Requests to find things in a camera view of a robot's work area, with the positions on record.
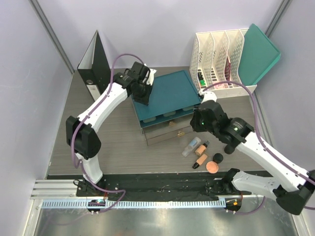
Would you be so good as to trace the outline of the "clear makeup remover bottle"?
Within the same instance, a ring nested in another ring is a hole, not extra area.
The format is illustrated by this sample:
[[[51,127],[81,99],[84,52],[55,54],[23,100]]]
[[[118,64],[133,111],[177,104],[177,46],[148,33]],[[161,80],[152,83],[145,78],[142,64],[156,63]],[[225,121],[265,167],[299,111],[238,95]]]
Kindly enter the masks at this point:
[[[182,152],[182,156],[187,157],[195,148],[201,143],[201,139],[199,137],[194,137],[189,144],[184,148]]]

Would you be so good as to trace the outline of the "teal makeup drawer organizer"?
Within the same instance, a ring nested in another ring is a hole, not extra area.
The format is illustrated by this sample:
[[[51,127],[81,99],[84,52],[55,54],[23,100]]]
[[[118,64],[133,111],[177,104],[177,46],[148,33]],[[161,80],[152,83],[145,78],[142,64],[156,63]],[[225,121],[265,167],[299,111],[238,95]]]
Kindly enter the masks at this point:
[[[192,131],[193,109],[200,104],[198,92],[185,70],[158,76],[149,105],[132,99],[141,133],[147,145],[183,136]]]

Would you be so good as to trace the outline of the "beige foundation bottle black cap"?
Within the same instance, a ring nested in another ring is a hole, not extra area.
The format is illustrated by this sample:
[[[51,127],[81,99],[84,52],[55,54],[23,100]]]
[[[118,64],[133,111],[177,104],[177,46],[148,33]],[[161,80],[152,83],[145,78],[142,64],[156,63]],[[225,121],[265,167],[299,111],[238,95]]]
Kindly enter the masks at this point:
[[[193,164],[192,168],[197,169],[200,165],[204,163],[204,161],[208,158],[206,154],[201,155],[196,162]]]

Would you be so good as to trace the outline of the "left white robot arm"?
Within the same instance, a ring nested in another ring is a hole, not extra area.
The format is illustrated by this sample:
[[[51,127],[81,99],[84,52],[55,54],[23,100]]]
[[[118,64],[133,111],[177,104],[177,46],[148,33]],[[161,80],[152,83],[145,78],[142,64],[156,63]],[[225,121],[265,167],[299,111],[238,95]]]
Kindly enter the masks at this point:
[[[132,96],[136,102],[148,105],[154,85],[156,70],[135,62],[124,72],[111,73],[105,92],[83,113],[66,120],[66,141],[71,149],[75,168],[81,167],[83,177],[89,182],[88,191],[100,196],[105,189],[98,153],[101,141],[98,131],[114,109]]]

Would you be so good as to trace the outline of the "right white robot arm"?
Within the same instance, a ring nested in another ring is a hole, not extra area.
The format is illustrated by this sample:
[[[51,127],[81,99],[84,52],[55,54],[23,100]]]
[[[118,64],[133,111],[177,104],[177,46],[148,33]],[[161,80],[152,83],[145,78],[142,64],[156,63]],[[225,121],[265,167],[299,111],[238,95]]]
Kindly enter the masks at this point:
[[[222,178],[224,192],[247,191],[274,200],[285,211],[299,215],[315,191],[315,172],[298,167],[266,143],[242,118],[229,118],[221,105],[208,100],[194,108],[190,121],[195,132],[209,132],[231,151],[246,154],[271,177],[232,168]]]

